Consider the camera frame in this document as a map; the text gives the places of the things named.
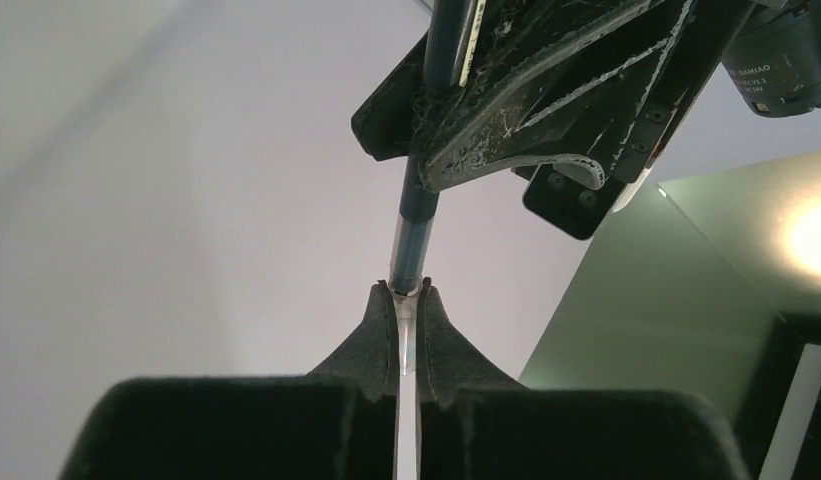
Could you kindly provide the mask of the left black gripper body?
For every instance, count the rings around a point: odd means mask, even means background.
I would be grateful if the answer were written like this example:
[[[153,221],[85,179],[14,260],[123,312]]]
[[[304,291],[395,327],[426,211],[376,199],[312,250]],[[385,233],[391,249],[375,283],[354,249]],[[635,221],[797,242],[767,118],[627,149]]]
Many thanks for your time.
[[[612,184],[632,184],[655,164],[753,9],[752,1],[694,3],[666,66],[610,169]]]

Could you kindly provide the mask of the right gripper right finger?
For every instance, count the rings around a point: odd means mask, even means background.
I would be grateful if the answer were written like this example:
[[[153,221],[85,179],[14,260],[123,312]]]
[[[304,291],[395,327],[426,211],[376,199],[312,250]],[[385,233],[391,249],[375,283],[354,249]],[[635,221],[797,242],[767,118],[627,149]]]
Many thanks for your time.
[[[532,390],[485,357],[424,280],[416,315],[422,479],[746,479],[728,422],[697,395]]]

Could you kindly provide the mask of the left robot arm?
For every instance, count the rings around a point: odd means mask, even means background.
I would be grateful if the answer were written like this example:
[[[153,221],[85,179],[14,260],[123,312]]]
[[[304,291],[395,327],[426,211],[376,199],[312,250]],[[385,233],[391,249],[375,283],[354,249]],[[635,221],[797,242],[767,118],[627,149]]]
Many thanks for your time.
[[[756,115],[821,108],[821,1],[455,1],[351,119],[378,161],[443,191],[554,165],[582,186],[649,168],[713,71]]]

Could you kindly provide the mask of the black gel pen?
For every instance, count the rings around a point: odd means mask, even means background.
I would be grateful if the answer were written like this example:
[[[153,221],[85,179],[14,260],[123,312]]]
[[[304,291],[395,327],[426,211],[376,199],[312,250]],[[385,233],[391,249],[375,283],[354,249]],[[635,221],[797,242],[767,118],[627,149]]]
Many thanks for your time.
[[[423,100],[453,93],[466,85],[486,5],[485,1],[434,3],[424,52]],[[399,297],[411,297],[420,289],[437,212],[439,193],[429,186],[423,173],[427,161],[422,146],[410,149],[388,281]]]

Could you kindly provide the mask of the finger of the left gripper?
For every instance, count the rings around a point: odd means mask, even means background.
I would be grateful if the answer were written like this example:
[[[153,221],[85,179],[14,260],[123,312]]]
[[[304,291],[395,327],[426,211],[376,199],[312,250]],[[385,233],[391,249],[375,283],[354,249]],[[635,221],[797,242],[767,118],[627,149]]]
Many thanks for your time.
[[[436,192],[520,155],[583,155],[602,186],[683,31],[691,1],[514,1],[469,91],[423,145]]]
[[[515,9],[514,1],[435,1],[422,38],[351,117],[363,150],[377,161],[419,155]]]

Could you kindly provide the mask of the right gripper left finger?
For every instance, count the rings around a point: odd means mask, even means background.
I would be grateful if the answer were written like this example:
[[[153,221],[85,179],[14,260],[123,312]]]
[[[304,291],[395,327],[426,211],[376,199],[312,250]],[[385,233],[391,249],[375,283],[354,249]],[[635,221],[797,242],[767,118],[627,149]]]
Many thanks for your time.
[[[136,377],[90,411],[64,479],[392,479],[400,362],[392,295],[310,372]]]

